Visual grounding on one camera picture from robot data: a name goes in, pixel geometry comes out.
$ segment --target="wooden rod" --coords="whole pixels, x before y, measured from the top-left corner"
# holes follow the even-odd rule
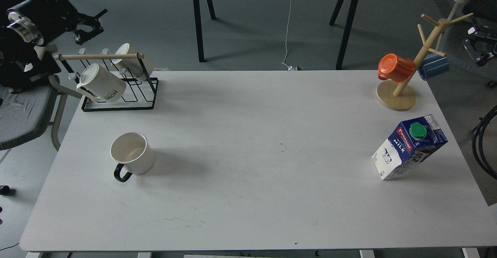
[[[419,35],[421,36],[421,41],[423,42],[423,44],[426,43],[426,37],[424,37],[424,32],[421,24],[417,25],[417,30],[419,30]]]
[[[449,25],[454,24],[454,23],[458,23],[459,21],[462,21],[463,19],[469,18],[472,15],[473,15],[473,13],[470,13],[470,14],[467,14],[465,16],[461,16],[461,17],[458,17],[456,19],[453,19],[452,21],[449,21]]]
[[[433,48],[429,48],[428,51],[432,52],[432,53],[436,53],[436,54],[440,55],[441,57],[446,57],[447,56],[447,54],[442,53],[442,51],[438,51],[438,50],[435,50]]]
[[[133,59],[140,58],[143,59],[145,55],[143,53],[136,54],[75,54],[75,55],[56,55],[55,60],[84,60],[84,59]]]
[[[427,16],[426,14],[422,14],[421,17],[426,19],[429,23],[438,26],[438,23],[434,21],[431,17]]]
[[[447,28],[447,26],[449,25],[449,21],[445,18],[440,18],[440,20],[437,22],[437,24],[438,25],[435,26],[435,28],[433,28],[433,31],[428,36],[428,39],[426,39],[426,42],[419,50],[419,53],[417,53],[416,58],[414,58],[414,60],[413,60],[414,66],[415,66],[414,71],[412,72],[411,76],[409,76],[409,78],[405,82],[399,83],[397,85],[397,87],[394,90],[394,96],[400,96],[402,94],[403,89],[408,85],[410,79],[412,79],[412,76],[414,76],[414,74],[416,73],[416,70],[419,68],[419,66],[421,66],[421,63],[423,62],[424,58],[428,54],[428,49],[433,47],[433,44],[436,43],[440,34],[442,34],[442,32],[444,32],[445,29]]]

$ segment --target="gray floor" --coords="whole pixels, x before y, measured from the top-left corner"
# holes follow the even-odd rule
[[[288,65],[302,69],[334,69],[346,10],[342,11],[337,26],[328,21],[336,0],[293,0],[288,33]],[[130,42],[144,50],[156,61],[157,67],[176,71],[186,70],[284,70],[285,34],[289,0],[214,0],[217,21],[208,18],[205,0],[201,0],[204,17],[204,44],[207,63],[198,63],[191,0],[71,0],[80,12],[96,14],[103,8],[105,32],[84,44],[87,53],[98,54],[103,48],[115,51]],[[360,0],[353,31],[344,60],[344,69],[376,69],[378,61],[387,53],[395,52],[414,58],[421,47],[417,24],[425,33],[431,25],[420,18],[428,14],[434,19],[446,17],[452,0]],[[66,33],[55,44],[60,53],[75,54],[81,48]],[[82,70],[78,63],[73,65]],[[62,72],[62,82],[74,88]],[[454,132],[475,180],[488,205],[497,203],[497,182],[487,176],[471,154],[470,131],[497,101],[497,88],[485,87],[486,79],[457,69],[433,78],[429,85]],[[60,138],[69,126],[78,101],[69,98],[60,130]],[[490,145],[486,150],[488,161],[495,164],[497,130],[495,125],[486,134]],[[0,159],[7,152],[0,152]],[[31,209],[41,190],[56,152],[50,133],[12,149],[0,164],[0,184],[17,189],[16,195],[0,197],[0,248],[19,241]],[[259,251],[228,252],[234,256],[273,256],[288,258],[315,258],[314,251]],[[320,258],[356,258],[358,251],[320,251]],[[21,258],[26,252],[14,247],[0,253],[0,257]],[[155,256],[180,258],[183,253],[160,253]],[[377,257],[462,257],[460,249],[382,249]],[[52,257],[66,257],[54,253]],[[136,257],[136,253],[76,253],[83,257]]]

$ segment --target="orange mug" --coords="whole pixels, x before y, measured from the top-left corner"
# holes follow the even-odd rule
[[[382,81],[391,79],[396,83],[403,83],[415,72],[414,67],[412,60],[389,53],[378,64],[378,79]]]

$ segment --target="wooden mug tree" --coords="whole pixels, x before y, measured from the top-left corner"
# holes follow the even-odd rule
[[[408,87],[410,79],[412,78],[412,76],[414,76],[416,70],[422,64],[426,55],[428,55],[428,52],[437,53],[438,55],[445,57],[445,53],[432,48],[438,40],[438,37],[440,37],[440,35],[445,31],[447,27],[468,18],[472,14],[473,13],[461,16],[460,18],[453,19],[452,21],[448,21],[445,18],[440,18],[438,22],[434,21],[426,14],[422,14],[421,17],[426,19],[429,23],[433,24],[435,28],[433,28],[433,31],[429,35],[428,39],[426,39],[424,37],[421,24],[417,25],[419,35],[421,35],[423,46],[414,59],[414,71],[412,71],[411,76],[409,76],[409,78],[403,83],[395,83],[392,80],[387,80],[380,83],[380,85],[378,85],[378,88],[376,88],[376,96],[378,97],[378,100],[380,100],[380,102],[382,102],[382,104],[384,104],[388,108],[396,111],[407,111],[408,109],[412,108],[416,104],[416,93],[414,92],[414,90],[412,90],[412,88]]]

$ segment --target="red logo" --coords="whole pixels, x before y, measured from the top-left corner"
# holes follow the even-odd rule
[[[405,146],[407,147],[407,149],[408,149],[409,151],[411,151],[411,150],[412,150],[412,145],[410,145],[409,141],[408,141],[408,140],[407,140],[407,138],[405,137],[405,134],[404,134],[404,132],[402,131],[402,128],[401,128],[401,127],[399,127],[399,129],[397,129],[397,131],[396,131],[396,132],[397,132],[397,133],[399,133],[399,135],[400,135],[400,136],[402,137],[402,139],[404,140],[404,143],[405,143]]]

